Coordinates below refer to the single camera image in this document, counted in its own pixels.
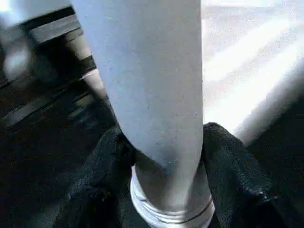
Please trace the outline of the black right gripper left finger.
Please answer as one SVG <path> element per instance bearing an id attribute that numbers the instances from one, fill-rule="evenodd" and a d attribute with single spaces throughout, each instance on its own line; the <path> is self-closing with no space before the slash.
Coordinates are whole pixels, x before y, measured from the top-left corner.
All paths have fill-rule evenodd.
<path id="1" fill-rule="evenodd" d="M 135 148 L 119 127 L 106 131 L 76 172 L 54 227 L 119 228 L 122 190 L 132 174 Z"/>

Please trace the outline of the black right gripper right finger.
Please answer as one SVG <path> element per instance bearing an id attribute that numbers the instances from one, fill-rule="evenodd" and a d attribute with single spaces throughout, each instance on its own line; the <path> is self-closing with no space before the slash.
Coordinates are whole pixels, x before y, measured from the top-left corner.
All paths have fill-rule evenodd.
<path id="1" fill-rule="evenodd" d="M 244 144 L 217 123 L 203 126 L 208 185 L 221 228 L 302 228 L 304 219 Z"/>

